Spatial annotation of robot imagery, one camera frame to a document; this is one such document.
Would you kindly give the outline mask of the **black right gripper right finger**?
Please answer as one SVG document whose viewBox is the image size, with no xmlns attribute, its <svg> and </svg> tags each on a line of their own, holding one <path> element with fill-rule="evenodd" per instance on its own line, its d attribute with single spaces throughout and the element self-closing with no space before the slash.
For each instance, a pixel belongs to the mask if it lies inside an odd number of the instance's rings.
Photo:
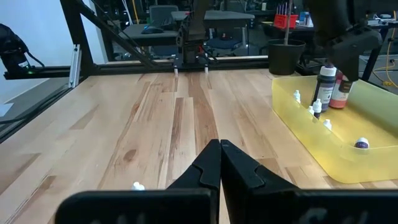
<svg viewBox="0 0 398 224">
<path fill-rule="evenodd" d="M 221 147 L 231 224 L 398 224 L 398 190 L 301 189 L 230 141 Z"/>
</svg>

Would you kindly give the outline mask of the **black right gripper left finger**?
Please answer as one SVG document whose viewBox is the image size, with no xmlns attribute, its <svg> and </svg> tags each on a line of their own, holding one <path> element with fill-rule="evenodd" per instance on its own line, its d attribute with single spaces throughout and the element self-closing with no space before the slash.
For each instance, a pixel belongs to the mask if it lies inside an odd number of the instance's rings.
<svg viewBox="0 0 398 224">
<path fill-rule="evenodd" d="M 218 224 L 221 144 L 212 139 L 165 190 L 91 190 L 66 198 L 55 224 Z"/>
</svg>

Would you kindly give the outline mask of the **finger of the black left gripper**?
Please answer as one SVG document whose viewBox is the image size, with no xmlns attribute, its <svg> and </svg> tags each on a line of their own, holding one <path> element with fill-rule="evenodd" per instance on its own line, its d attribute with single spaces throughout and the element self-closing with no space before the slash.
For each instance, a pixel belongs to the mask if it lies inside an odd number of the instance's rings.
<svg viewBox="0 0 398 224">
<path fill-rule="evenodd" d="M 359 80 L 359 62 L 345 62 L 337 65 L 337 68 L 351 82 Z"/>
</svg>

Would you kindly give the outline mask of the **large red food coloring bottle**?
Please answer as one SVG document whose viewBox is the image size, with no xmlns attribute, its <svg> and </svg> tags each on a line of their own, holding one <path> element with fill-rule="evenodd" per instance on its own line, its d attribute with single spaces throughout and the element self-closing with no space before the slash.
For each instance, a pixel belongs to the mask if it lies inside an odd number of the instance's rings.
<svg viewBox="0 0 398 224">
<path fill-rule="evenodd" d="M 336 109 L 344 108 L 353 84 L 354 82 L 349 81 L 342 72 L 337 72 L 329 107 Z"/>
</svg>

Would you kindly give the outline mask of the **large purple food coloring bottle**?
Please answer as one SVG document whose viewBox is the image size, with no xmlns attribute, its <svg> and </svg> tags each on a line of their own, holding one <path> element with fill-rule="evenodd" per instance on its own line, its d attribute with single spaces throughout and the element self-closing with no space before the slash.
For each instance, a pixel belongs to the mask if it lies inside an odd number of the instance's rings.
<svg viewBox="0 0 398 224">
<path fill-rule="evenodd" d="M 334 89 L 336 80 L 336 67 L 333 65 L 322 66 L 320 73 L 317 76 L 315 91 L 313 94 L 312 103 L 320 99 L 322 104 L 322 112 L 328 109 L 330 98 Z"/>
</svg>

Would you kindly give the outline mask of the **small green food coloring bottle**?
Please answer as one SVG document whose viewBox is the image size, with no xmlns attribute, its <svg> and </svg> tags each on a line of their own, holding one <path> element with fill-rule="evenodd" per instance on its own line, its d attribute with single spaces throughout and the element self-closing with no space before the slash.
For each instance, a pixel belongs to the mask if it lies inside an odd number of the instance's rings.
<svg viewBox="0 0 398 224">
<path fill-rule="evenodd" d="M 316 119 L 320 119 L 320 115 L 322 112 L 322 103 L 321 103 L 321 99 L 317 98 L 314 102 L 313 102 L 313 110 L 314 110 L 314 117 L 316 117 Z"/>
</svg>

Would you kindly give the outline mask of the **small purple food coloring bottle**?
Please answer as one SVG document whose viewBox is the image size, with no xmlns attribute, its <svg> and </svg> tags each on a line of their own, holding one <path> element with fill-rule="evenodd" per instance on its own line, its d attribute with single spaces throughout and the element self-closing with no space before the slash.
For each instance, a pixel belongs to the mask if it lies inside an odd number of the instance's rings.
<svg viewBox="0 0 398 224">
<path fill-rule="evenodd" d="M 369 148 L 369 141 L 364 138 L 360 137 L 354 144 L 355 147 L 360 148 L 360 149 L 368 149 Z"/>
</svg>

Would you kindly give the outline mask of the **black plant pot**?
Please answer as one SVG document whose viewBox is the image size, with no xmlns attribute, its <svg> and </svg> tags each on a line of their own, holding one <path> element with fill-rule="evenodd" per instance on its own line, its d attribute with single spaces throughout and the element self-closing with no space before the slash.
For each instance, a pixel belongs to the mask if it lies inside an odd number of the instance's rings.
<svg viewBox="0 0 398 224">
<path fill-rule="evenodd" d="M 272 39 L 268 42 L 269 71 L 274 75 L 291 75 L 295 71 L 306 43 L 301 40 Z"/>
</svg>

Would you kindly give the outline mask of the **red storage bin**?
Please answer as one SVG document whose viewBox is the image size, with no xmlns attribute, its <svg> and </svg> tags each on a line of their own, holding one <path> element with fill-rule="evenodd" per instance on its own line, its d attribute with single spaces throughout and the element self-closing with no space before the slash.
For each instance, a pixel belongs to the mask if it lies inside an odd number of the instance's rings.
<svg viewBox="0 0 398 224">
<path fill-rule="evenodd" d="M 295 28 L 296 26 L 296 21 L 299 17 L 299 15 L 295 12 L 295 6 L 292 6 L 292 9 L 290 10 L 290 21 L 287 22 L 288 20 L 288 12 L 289 12 L 289 3 L 284 2 L 282 4 L 279 4 L 277 6 L 276 14 L 274 16 L 274 27 L 279 28 L 279 29 L 285 29 L 287 25 L 289 25 L 290 28 Z"/>
</svg>

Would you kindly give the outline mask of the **yellow translucent plastic tray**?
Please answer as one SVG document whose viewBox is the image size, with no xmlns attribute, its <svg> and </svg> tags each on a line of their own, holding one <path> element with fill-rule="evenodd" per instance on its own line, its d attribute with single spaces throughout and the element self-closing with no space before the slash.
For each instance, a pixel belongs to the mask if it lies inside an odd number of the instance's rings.
<svg viewBox="0 0 398 224">
<path fill-rule="evenodd" d="M 315 76 L 273 79 L 272 107 L 279 118 L 338 182 L 398 179 L 398 95 L 358 80 L 343 109 L 328 108 L 316 119 L 307 111 L 316 82 Z M 325 119 L 332 130 L 323 125 Z M 360 137 L 369 141 L 368 149 L 354 146 Z"/>
</svg>

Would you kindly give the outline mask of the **dark office desk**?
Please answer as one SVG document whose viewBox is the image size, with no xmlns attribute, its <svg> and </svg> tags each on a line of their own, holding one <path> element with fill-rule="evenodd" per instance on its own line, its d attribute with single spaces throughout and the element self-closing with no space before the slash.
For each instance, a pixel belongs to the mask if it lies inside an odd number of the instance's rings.
<svg viewBox="0 0 398 224">
<path fill-rule="evenodd" d="M 132 40 L 139 46 L 155 45 L 175 45 L 178 36 L 177 31 L 166 30 L 158 34 L 142 34 L 145 24 L 133 24 L 126 27 L 119 36 L 131 42 Z"/>
</svg>

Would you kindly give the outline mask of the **black computer mouse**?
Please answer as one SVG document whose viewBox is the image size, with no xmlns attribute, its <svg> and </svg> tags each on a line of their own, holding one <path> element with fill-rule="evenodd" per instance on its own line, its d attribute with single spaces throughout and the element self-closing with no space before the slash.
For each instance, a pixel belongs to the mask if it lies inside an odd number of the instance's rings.
<svg viewBox="0 0 398 224">
<path fill-rule="evenodd" d="M 161 34 L 161 33 L 164 33 L 164 30 L 156 26 L 145 26 L 141 32 L 141 34 Z"/>
</svg>

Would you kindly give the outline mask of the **grey office chair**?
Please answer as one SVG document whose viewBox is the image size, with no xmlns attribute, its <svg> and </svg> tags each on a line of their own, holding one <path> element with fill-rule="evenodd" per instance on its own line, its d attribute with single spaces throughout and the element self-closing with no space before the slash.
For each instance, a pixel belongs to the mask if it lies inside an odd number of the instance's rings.
<svg viewBox="0 0 398 224">
<path fill-rule="evenodd" d="M 157 27 L 173 23 L 172 12 L 178 11 L 176 5 L 155 5 L 149 7 L 151 24 Z"/>
</svg>

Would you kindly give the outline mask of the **silver frame bracket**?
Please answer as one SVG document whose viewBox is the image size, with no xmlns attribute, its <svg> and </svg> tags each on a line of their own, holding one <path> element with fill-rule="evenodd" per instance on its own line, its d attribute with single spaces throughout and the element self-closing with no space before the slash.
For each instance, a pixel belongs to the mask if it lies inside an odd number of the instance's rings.
<svg viewBox="0 0 398 224">
<path fill-rule="evenodd" d="M 68 87 L 75 88 L 79 84 L 81 72 L 81 48 L 80 44 L 75 44 L 73 46 L 72 61 L 70 65 L 70 74 Z"/>
</svg>

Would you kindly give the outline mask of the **black metal table frame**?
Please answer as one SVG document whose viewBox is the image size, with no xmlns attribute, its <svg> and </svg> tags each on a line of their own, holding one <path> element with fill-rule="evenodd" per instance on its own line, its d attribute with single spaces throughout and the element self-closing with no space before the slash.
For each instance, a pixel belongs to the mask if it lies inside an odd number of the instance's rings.
<svg viewBox="0 0 398 224">
<path fill-rule="evenodd" d="M 269 59 L 265 56 L 238 58 L 216 58 L 204 49 L 205 39 L 205 14 L 207 12 L 208 0 L 193 0 L 191 10 L 183 19 L 178 30 L 176 43 L 178 46 L 177 57 L 171 62 L 156 62 L 147 53 L 140 53 L 138 45 L 132 40 L 120 37 L 110 26 L 106 25 L 95 15 L 82 0 L 60 0 L 63 13 L 72 37 L 73 44 L 80 44 L 81 48 L 81 72 L 80 79 L 85 80 L 89 76 L 99 75 L 127 75 L 145 73 L 166 72 L 199 72 L 203 68 L 210 70 L 243 70 L 255 68 L 269 68 Z M 82 17 L 87 18 L 97 28 L 108 35 L 118 45 L 127 50 L 138 59 L 137 63 L 114 65 L 97 65 L 93 62 Z M 45 67 L 35 68 L 29 73 L 4 72 L 7 80 L 25 80 L 36 78 L 62 78 L 70 74 L 69 67 Z"/>
</svg>

